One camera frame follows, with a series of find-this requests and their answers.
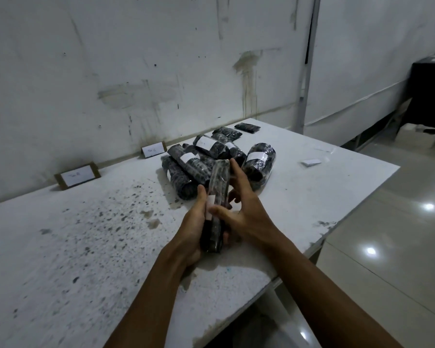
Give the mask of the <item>person's right hand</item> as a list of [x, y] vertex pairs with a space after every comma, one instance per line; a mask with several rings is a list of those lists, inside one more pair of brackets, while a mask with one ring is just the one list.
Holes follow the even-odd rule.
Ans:
[[247, 175], [231, 158], [230, 164], [234, 177], [230, 184], [233, 190], [228, 200], [241, 203], [236, 224], [226, 224], [223, 234], [223, 244], [230, 245], [237, 239], [242, 239], [257, 247], [264, 253], [280, 251], [284, 247], [286, 237], [274, 225], [264, 209], [257, 194], [253, 192]]

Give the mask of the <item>person's left hand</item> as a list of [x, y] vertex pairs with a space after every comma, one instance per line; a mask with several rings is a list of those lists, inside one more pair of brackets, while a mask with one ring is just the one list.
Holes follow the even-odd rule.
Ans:
[[160, 272], [173, 271], [174, 267], [185, 269], [196, 263], [201, 257], [199, 240], [203, 230], [205, 218], [197, 215], [197, 199], [184, 216], [180, 228], [173, 239], [163, 248], [155, 265], [159, 265]]

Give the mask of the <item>white-labelled black roll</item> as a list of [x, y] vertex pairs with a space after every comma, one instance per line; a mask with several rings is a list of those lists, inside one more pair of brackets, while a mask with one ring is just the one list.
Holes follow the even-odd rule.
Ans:
[[208, 209], [213, 205], [227, 207], [230, 168], [228, 159], [218, 159], [211, 173], [205, 208], [205, 221], [200, 238], [201, 249], [207, 253], [220, 253], [223, 245], [225, 223], [218, 217], [212, 216]]

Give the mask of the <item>person's left forearm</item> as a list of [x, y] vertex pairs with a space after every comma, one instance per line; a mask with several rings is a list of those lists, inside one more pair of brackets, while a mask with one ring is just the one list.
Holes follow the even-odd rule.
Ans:
[[167, 245], [103, 348], [164, 348], [181, 277], [200, 256]]

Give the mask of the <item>person's right forearm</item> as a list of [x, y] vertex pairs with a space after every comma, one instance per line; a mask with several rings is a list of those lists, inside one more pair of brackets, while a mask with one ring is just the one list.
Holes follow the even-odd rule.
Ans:
[[277, 228], [261, 248], [322, 348], [403, 348]]

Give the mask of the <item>pile of black wrapped rolls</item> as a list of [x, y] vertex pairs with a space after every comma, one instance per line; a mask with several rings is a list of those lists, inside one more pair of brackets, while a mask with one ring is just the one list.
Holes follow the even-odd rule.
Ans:
[[195, 198], [198, 185], [204, 185], [208, 190], [216, 160], [230, 161], [231, 158], [247, 174], [253, 189], [264, 186], [276, 161], [277, 154], [273, 146], [260, 142], [245, 153], [235, 143], [244, 132], [255, 134], [260, 129], [260, 126], [241, 122], [233, 128], [216, 128], [211, 135], [199, 134], [192, 144], [171, 146], [161, 162], [177, 196], [183, 200]]

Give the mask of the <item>small brown cardboard label card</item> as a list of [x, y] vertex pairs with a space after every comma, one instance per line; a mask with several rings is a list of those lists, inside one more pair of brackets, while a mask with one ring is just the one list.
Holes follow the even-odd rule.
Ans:
[[145, 159], [161, 155], [167, 152], [167, 146], [164, 141], [160, 141], [151, 145], [143, 146], [141, 153]]

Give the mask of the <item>large brown cardboard label card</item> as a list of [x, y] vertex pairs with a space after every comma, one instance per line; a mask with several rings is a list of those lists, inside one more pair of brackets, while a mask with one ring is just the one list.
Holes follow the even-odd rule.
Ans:
[[98, 166], [94, 162], [84, 164], [76, 169], [55, 174], [55, 180], [62, 191], [101, 178]]

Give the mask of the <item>white metal post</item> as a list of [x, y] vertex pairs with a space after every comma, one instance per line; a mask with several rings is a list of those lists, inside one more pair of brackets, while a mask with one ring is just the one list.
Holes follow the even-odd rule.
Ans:
[[296, 110], [296, 118], [294, 123], [294, 132], [304, 134], [306, 111], [307, 111], [307, 97], [311, 81], [311, 72], [313, 66], [313, 52], [315, 48], [315, 39], [318, 28], [319, 9], [321, 0], [310, 0], [310, 17], [309, 24], [306, 28], [306, 41], [304, 51], [302, 54], [302, 71], [300, 77], [300, 93], [298, 106]]

